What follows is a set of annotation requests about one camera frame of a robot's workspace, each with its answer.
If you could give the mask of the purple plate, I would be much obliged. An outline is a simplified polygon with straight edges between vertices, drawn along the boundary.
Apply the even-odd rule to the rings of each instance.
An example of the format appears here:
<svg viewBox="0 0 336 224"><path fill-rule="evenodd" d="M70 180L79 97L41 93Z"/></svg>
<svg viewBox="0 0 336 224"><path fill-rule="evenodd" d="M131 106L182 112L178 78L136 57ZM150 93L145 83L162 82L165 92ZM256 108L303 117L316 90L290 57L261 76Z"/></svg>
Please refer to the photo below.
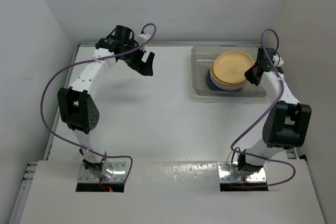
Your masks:
<svg viewBox="0 0 336 224"><path fill-rule="evenodd" d="M243 85L241 86L226 86L224 85L222 88L218 87L212 80L212 75L211 75L211 71L209 70L207 73L207 85L212 89L212 90L216 90L216 91L230 91L230 92L237 92L240 91L243 88Z"/></svg>

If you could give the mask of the yellow plate back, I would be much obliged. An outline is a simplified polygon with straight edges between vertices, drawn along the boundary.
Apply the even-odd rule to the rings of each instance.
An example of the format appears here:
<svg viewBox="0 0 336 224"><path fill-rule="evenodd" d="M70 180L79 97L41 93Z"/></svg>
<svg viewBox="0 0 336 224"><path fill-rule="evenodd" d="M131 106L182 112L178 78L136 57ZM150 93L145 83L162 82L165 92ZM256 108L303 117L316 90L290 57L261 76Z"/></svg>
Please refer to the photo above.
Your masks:
<svg viewBox="0 0 336 224"><path fill-rule="evenodd" d="M247 80L245 72L249 70L255 61L244 51L232 50L220 54L211 66L213 77L229 86L244 84Z"/></svg>

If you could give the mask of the yellow plate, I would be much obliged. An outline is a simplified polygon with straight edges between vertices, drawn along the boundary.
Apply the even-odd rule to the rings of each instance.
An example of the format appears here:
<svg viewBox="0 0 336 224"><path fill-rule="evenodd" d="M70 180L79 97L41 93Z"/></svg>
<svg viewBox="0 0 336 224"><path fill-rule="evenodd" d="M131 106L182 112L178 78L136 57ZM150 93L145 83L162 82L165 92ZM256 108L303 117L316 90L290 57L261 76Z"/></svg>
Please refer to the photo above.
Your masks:
<svg viewBox="0 0 336 224"><path fill-rule="evenodd" d="M213 65L211 65L210 70L209 70L209 76L211 81L213 82L213 84L221 89L221 90L225 90L225 91L235 91L238 89L241 89L247 82L247 80L238 83L238 84L228 84L228 83L224 83L222 81L220 81L216 75L214 74L214 70L213 70Z"/></svg>
<svg viewBox="0 0 336 224"><path fill-rule="evenodd" d="M229 86L244 84L247 80L245 72L249 70L255 61L244 51L232 50L220 54L211 66L213 77Z"/></svg>

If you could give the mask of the teal ornate plate back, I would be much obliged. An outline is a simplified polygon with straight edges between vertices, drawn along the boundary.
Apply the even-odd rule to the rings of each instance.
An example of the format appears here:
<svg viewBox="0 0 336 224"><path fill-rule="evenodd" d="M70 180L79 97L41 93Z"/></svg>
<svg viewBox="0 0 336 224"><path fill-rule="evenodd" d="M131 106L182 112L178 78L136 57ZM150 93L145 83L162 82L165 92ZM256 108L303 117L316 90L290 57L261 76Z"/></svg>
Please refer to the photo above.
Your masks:
<svg viewBox="0 0 336 224"><path fill-rule="evenodd" d="M226 84L223 84L219 81L217 81L210 72L207 73L206 76L206 83L208 85L208 87L211 90L214 91L228 91L228 92L236 92L236 91L240 91L244 85L238 85L238 86L229 86Z"/></svg>

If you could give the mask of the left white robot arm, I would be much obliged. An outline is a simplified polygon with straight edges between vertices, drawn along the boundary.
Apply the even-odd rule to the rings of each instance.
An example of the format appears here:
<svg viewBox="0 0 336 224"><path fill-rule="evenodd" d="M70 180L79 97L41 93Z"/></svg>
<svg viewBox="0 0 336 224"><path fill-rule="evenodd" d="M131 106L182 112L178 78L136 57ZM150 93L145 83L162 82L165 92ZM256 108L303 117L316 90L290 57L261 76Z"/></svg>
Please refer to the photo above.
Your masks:
<svg viewBox="0 0 336 224"><path fill-rule="evenodd" d="M125 62L142 76L152 76L155 54L150 52L147 60L142 60L150 39L151 35L144 31L135 35L132 29L117 25L108 36L95 44L91 60L78 78L68 88L58 91L61 120L79 141L84 167L96 177L105 175L108 163L106 153L99 148L96 127L100 112L94 102L95 93L105 75L118 61Z"/></svg>

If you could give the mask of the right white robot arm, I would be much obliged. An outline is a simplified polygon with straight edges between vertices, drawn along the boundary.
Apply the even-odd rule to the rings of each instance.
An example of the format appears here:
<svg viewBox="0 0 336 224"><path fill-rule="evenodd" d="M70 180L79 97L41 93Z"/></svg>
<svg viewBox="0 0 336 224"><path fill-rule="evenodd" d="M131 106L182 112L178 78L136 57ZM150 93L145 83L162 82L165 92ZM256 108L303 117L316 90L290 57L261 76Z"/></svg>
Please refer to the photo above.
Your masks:
<svg viewBox="0 0 336 224"><path fill-rule="evenodd" d="M259 48L255 64L245 72L246 79L260 85L272 102L266 113L261 139L238 156L237 169L253 174L276 154L304 144L312 109L302 104L290 91L284 79L281 58L274 49Z"/></svg>

